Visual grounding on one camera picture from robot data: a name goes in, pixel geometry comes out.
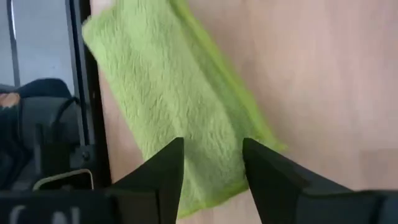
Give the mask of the silver metal bar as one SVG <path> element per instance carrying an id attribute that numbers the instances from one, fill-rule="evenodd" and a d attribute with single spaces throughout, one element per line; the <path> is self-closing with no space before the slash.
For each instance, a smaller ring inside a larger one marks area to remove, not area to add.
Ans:
<path id="1" fill-rule="evenodd" d="M 78 169 L 38 180 L 32 190 L 93 190 L 93 175 L 88 169 Z"/>

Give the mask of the green microfiber towel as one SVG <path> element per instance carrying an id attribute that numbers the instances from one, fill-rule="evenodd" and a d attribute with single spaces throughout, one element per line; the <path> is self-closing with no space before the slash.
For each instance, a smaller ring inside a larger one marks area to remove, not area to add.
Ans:
<path id="1" fill-rule="evenodd" d="M 179 218 L 248 189 L 244 138 L 284 149 L 186 0 L 116 0 L 82 31 L 143 158 L 183 138 Z"/>

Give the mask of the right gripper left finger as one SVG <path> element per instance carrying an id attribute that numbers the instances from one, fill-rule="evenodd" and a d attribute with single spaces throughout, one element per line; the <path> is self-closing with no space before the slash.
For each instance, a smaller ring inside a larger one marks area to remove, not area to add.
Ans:
<path id="1" fill-rule="evenodd" d="M 184 174 L 178 137 L 113 184 L 117 224 L 176 224 Z"/>

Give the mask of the black aluminium table frame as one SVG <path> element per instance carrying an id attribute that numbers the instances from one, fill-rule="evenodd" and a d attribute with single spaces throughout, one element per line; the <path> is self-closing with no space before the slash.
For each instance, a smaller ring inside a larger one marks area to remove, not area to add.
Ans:
<path id="1" fill-rule="evenodd" d="M 80 146 L 78 165 L 89 169 L 93 186 L 111 185 L 108 149 L 96 60 L 83 40 L 83 22 L 91 15 L 90 0 L 65 0 L 70 41 L 73 85 L 80 107 L 77 110 Z"/>

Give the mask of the dark office chair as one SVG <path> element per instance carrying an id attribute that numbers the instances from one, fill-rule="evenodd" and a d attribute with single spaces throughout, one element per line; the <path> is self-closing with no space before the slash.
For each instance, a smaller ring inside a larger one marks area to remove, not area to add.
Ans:
<path id="1" fill-rule="evenodd" d="M 0 190 L 32 190 L 78 165 L 80 103 L 56 78 L 0 89 Z"/>

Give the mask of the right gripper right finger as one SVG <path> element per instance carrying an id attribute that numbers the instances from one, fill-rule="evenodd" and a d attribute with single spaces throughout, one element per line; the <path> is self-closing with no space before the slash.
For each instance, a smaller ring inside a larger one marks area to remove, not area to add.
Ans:
<path id="1" fill-rule="evenodd" d="M 262 224 L 295 224 L 298 200 L 306 190 L 321 195 L 351 191 L 251 138 L 243 140 L 243 159 Z"/>

